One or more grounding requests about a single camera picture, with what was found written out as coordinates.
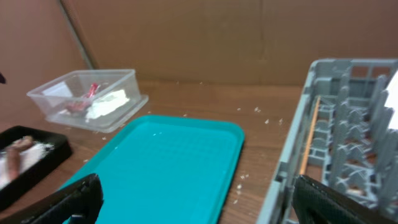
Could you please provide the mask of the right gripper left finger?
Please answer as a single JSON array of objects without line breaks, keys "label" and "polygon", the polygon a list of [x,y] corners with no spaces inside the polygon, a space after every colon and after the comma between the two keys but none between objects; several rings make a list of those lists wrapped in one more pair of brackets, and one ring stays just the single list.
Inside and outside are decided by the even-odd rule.
[{"label": "right gripper left finger", "polygon": [[100,178],[90,174],[2,219],[1,224],[95,223],[103,203]]}]

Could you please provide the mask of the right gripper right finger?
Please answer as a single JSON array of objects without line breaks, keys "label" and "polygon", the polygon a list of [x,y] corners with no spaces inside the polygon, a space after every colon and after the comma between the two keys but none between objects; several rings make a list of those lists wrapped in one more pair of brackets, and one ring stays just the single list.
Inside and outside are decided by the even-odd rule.
[{"label": "right gripper right finger", "polygon": [[296,178],[292,205],[300,224],[395,224],[307,175]]}]

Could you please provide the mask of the brown walnut food scrap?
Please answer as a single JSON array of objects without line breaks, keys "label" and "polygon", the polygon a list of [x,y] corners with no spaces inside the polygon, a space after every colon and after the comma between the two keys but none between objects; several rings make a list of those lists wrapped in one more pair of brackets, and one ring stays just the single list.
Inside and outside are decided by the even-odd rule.
[{"label": "brown walnut food scrap", "polygon": [[25,151],[29,148],[31,148],[34,145],[34,139],[32,136],[24,136],[21,139],[18,139],[13,142],[11,145],[14,149],[18,151]]}]

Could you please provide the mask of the orange carrot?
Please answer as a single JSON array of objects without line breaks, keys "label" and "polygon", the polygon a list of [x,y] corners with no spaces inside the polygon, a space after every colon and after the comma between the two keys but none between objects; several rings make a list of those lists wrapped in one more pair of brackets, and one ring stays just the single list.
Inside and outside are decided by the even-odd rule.
[{"label": "orange carrot", "polygon": [[7,152],[7,174],[10,181],[16,179],[20,174],[21,157],[18,148],[8,147]]}]

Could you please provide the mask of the red snack wrapper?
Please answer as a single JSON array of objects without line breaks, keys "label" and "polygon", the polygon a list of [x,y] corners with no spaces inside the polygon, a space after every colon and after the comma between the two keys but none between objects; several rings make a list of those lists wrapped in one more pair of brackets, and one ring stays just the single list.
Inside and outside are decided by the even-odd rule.
[{"label": "red snack wrapper", "polygon": [[66,110],[69,113],[84,113],[87,108],[91,105],[91,99],[96,95],[100,85],[92,83],[88,93],[83,95],[82,100],[72,101],[66,104]]}]

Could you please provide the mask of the white napkin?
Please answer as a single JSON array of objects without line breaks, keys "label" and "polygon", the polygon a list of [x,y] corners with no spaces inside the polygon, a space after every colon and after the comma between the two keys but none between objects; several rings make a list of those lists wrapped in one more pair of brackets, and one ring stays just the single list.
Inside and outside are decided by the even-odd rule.
[{"label": "white napkin", "polygon": [[97,119],[101,116],[106,116],[114,110],[125,105],[130,99],[126,96],[124,90],[113,91],[104,97],[95,100],[87,109],[85,119]]}]

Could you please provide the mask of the wooden chopstick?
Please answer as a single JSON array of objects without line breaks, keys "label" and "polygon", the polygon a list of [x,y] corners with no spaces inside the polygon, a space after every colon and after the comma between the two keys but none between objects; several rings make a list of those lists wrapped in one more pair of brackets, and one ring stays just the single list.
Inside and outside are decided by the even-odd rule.
[{"label": "wooden chopstick", "polygon": [[307,169],[308,156],[310,154],[310,148],[311,148],[311,145],[312,145],[313,133],[314,133],[314,130],[315,130],[315,125],[317,123],[319,105],[320,105],[320,97],[317,98],[315,106],[314,106],[314,109],[313,109],[312,120],[311,120],[311,123],[310,123],[310,128],[308,130],[307,142],[306,142],[306,145],[305,145],[305,150],[304,150],[304,153],[303,153],[300,170],[298,172],[299,175],[304,175],[305,172],[306,172],[306,169]]}]

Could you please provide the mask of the white cup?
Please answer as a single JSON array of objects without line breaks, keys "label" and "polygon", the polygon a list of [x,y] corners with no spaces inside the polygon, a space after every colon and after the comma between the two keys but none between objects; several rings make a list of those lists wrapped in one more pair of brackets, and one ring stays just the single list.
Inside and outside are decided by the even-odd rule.
[{"label": "white cup", "polygon": [[398,71],[395,72],[386,90],[388,91],[389,96],[387,97],[385,107],[392,108],[394,110],[389,122],[389,129],[398,130]]}]

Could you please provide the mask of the grey dishwasher rack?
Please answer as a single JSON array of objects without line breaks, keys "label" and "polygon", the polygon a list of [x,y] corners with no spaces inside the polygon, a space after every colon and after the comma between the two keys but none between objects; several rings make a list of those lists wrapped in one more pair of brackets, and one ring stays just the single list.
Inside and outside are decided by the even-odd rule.
[{"label": "grey dishwasher rack", "polygon": [[320,59],[308,71],[258,223],[292,223],[313,109],[320,105],[308,156],[320,182],[378,214],[397,220],[397,131],[386,90],[395,59]]}]

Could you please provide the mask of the black tray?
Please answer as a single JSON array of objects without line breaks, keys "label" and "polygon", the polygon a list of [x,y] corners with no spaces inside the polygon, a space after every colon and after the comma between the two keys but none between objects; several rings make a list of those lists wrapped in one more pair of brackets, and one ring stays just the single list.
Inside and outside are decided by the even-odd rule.
[{"label": "black tray", "polygon": [[24,136],[32,136],[39,143],[47,143],[50,145],[50,149],[30,168],[23,171],[16,180],[12,180],[1,188],[2,211],[18,201],[73,154],[65,135],[25,126],[14,126],[3,131],[1,133],[1,150]]}]

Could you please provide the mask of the pile of rice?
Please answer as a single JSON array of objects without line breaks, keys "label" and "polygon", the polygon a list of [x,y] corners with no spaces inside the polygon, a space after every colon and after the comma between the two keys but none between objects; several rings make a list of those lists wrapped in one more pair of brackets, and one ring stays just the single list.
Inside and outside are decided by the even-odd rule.
[{"label": "pile of rice", "polygon": [[[19,173],[22,174],[55,149],[54,144],[35,141],[34,145],[19,153]],[[6,152],[1,152],[1,189],[11,183],[7,171]]]}]

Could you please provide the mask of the teal serving tray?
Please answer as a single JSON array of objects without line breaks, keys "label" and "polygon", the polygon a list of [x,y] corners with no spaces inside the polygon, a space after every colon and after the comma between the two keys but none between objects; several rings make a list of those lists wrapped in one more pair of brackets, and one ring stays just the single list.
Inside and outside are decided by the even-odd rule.
[{"label": "teal serving tray", "polygon": [[244,143],[234,123],[147,115],[127,124],[71,181],[98,175],[98,223],[216,223]]}]

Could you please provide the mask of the clear plastic bin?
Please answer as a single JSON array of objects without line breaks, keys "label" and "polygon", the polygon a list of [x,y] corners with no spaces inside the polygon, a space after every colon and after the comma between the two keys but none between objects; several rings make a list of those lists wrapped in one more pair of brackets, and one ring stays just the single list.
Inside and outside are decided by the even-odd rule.
[{"label": "clear plastic bin", "polygon": [[134,69],[75,70],[27,96],[49,122],[102,133],[119,128],[149,101]]}]

